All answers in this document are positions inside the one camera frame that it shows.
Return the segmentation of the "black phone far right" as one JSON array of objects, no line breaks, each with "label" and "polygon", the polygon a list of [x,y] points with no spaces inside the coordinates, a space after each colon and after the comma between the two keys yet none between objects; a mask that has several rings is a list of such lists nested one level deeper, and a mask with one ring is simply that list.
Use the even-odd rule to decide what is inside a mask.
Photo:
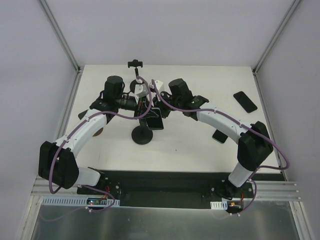
[{"label": "black phone far right", "polygon": [[252,113],[258,109],[255,103],[243,91],[235,93],[233,97],[247,113]]}]

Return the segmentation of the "black plate wooden-base stand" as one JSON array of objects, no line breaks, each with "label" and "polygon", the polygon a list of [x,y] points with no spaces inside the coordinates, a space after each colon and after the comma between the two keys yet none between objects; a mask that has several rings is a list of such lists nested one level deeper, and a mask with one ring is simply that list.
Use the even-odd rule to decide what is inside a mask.
[{"label": "black plate wooden-base stand", "polygon": [[90,138],[97,131],[103,128],[107,119],[101,111],[96,109],[88,109],[78,114],[78,118],[80,123],[86,122],[80,127],[80,129],[76,132],[77,137],[79,138]]}]

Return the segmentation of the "black phone teal edge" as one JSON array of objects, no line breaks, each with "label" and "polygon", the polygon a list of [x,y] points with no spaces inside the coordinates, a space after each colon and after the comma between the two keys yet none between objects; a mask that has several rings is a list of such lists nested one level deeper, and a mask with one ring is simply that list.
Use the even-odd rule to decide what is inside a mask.
[{"label": "black phone teal edge", "polygon": [[218,129],[215,130],[215,132],[212,135],[212,138],[217,141],[220,144],[224,144],[226,140],[228,139],[228,136],[224,134],[223,132],[219,131]]}]

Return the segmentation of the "aluminium frame post left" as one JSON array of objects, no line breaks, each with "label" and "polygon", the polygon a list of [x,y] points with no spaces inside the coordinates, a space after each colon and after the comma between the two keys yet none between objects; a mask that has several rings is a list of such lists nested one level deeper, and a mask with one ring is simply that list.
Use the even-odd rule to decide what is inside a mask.
[{"label": "aluminium frame post left", "polygon": [[62,47],[66,57],[68,58],[69,62],[71,63],[74,70],[79,73],[81,71],[81,66],[79,65],[78,61],[75,58],[75,55],[73,54],[72,49],[70,48],[70,45],[68,44],[67,39],[65,38],[58,21],[56,20],[56,17],[51,10],[51,7],[49,6],[49,3],[47,0],[38,0],[37,1],[47,18],[51,29],[53,30],[60,46]]}]

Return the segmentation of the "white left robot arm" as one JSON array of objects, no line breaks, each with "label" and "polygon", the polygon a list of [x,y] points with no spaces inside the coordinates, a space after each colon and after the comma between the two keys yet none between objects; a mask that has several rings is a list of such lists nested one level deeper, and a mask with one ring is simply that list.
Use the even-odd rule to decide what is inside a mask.
[{"label": "white left robot arm", "polygon": [[58,189],[69,189],[75,185],[88,186],[89,190],[99,195],[105,191],[106,183],[99,170],[79,167],[77,156],[86,143],[114,116],[129,119],[119,114],[119,109],[135,111],[136,100],[123,94],[125,83],[120,76],[109,76],[104,90],[90,105],[79,123],[68,133],[54,142],[45,141],[40,146],[38,174],[48,180],[51,194]]}]

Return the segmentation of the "aluminium frame post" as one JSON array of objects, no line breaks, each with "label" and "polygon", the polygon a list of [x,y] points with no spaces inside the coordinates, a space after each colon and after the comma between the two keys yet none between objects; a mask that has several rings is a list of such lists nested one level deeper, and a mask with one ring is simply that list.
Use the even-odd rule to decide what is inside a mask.
[{"label": "aluminium frame post", "polygon": [[284,32],[285,28],[289,24],[290,20],[294,16],[295,12],[297,11],[298,7],[301,5],[302,0],[293,0],[288,9],[286,10],[284,16],[282,17],[281,21],[279,22],[277,28],[275,29],[273,35],[271,36],[270,40],[268,41],[262,55],[258,59],[256,65],[252,69],[252,73],[254,76],[257,75],[261,67],[263,66],[264,62],[266,61],[268,55],[271,53],[272,49],[280,39],[282,33]]},{"label": "aluminium frame post", "polygon": [[60,46],[62,47],[66,57],[68,58],[69,62],[71,63],[74,70],[79,73],[81,71],[81,66],[79,65],[78,61],[75,58],[75,55],[73,54],[72,49],[70,48],[70,45],[68,44],[67,39],[65,38],[58,21],[56,20],[56,17],[51,10],[51,7],[49,6],[49,3],[47,0],[38,0],[37,1],[47,18],[51,29],[53,30]]}]

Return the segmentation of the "black phone silver edge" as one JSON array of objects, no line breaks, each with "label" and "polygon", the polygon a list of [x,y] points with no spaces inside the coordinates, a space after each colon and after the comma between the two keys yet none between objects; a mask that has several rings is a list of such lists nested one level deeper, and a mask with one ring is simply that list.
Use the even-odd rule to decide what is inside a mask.
[{"label": "black phone silver edge", "polygon": [[164,129],[162,114],[159,107],[152,107],[144,118],[149,130],[157,131]]}]

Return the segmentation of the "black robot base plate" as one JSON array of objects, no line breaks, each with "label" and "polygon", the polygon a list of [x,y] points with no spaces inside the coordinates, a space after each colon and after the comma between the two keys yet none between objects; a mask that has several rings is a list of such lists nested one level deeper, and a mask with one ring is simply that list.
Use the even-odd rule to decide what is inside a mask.
[{"label": "black robot base plate", "polygon": [[220,202],[223,172],[104,170],[98,190],[107,190],[122,207],[210,209]]}]

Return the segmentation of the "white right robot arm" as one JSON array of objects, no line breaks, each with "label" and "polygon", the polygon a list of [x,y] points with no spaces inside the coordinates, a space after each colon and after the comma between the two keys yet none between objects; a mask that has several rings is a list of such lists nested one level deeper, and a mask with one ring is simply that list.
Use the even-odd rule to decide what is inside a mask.
[{"label": "white right robot arm", "polygon": [[207,98],[193,95],[181,78],[169,83],[171,93],[161,91],[162,85],[162,82],[155,80],[150,83],[150,88],[155,92],[153,103],[160,108],[164,118],[173,111],[179,111],[188,118],[215,128],[237,144],[237,164],[223,184],[228,196],[237,197],[242,193],[244,183],[274,151],[266,125],[229,115]]}]

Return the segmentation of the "black round-base phone stand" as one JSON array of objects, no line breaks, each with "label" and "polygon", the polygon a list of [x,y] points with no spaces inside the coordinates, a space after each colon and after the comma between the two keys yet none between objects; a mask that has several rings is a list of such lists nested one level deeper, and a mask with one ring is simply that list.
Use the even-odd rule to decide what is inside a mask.
[{"label": "black round-base phone stand", "polygon": [[147,124],[149,115],[150,114],[147,113],[144,117],[139,118],[139,125],[131,132],[132,140],[138,145],[146,145],[153,139],[153,131],[149,129]]}]

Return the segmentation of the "aluminium frame post right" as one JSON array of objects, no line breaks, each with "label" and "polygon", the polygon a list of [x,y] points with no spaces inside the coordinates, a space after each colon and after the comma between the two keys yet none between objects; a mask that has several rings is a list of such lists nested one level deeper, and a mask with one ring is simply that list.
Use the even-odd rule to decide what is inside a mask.
[{"label": "aluminium frame post right", "polygon": [[282,33],[284,32],[285,28],[289,24],[290,20],[294,16],[295,12],[297,11],[298,7],[301,5],[302,0],[293,0],[288,9],[286,10],[284,16],[282,17],[281,21],[279,22],[277,28],[275,29],[273,35],[271,36],[270,40],[268,41],[262,55],[258,59],[256,65],[252,69],[252,73],[254,76],[257,75],[261,67],[263,66],[264,62],[266,61],[268,55],[271,53],[272,49],[280,39]]}]

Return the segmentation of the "black far phone stand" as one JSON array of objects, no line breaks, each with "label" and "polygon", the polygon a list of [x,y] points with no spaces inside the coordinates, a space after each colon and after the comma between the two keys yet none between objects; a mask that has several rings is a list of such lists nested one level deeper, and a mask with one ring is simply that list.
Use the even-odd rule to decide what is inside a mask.
[{"label": "black far phone stand", "polygon": [[135,72],[135,79],[131,81],[130,85],[129,85],[129,92],[127,92],[126,94],[129,95],[130,93],[135,93],[135,89],[136,86],[139,87],[143,87],[144,83],[142,80],[137,79],[137,77],[139,76],[139,70],[138,68],[142,68],[143,67],[143,62],[139,61],[137,59],[134,59],[132,61],[128,61],[127,62],[127,67],[128,68],[134,68],[134,72]]}]

